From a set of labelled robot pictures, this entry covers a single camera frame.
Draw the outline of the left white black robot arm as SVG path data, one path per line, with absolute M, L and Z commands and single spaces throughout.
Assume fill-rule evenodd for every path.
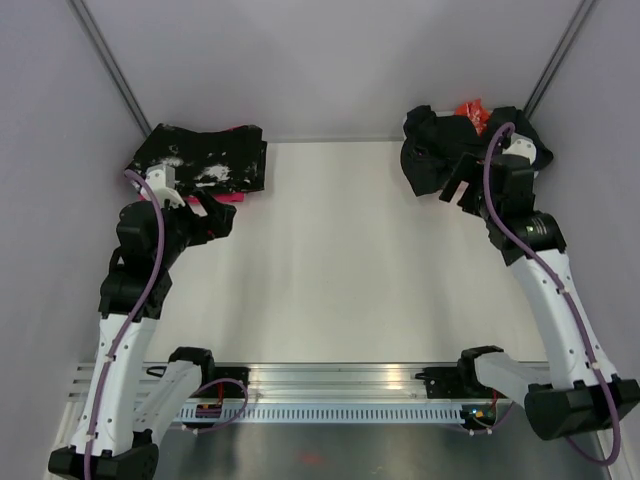
M 119 214 L 108 274 L 100 287 L 99 342 L 84 410 L 68 446 L 48 470 L 64 479 L 150 479 L 160 443 L 185 402 L 210 395 L 218 374 L 212 353 L 179 347 L 145 400 L 144 360 L 172 287 L 170 269 L 188 247 L 227 237 L 236 209 L 203 191 L 204 212 L 169 201 L 137 201 Z

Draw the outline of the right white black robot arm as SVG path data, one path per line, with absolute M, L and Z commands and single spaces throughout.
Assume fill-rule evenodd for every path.
M 514 153 L 490 163 L 466 154 L 440 198 L 448 202 L 461 183 L 458 204 L 482 218 L 533 312 L 547 373 L 512 359 L 502 348 L 462 352 L 457 387 L 469 396 L 492 389 L 520 405 L 543 440 L 613 427 L 639 403 L 639 383 L 623 379 L 607 358 L 575 291 L 566 243 L 555 218 L 534 207 L 534 169 Z

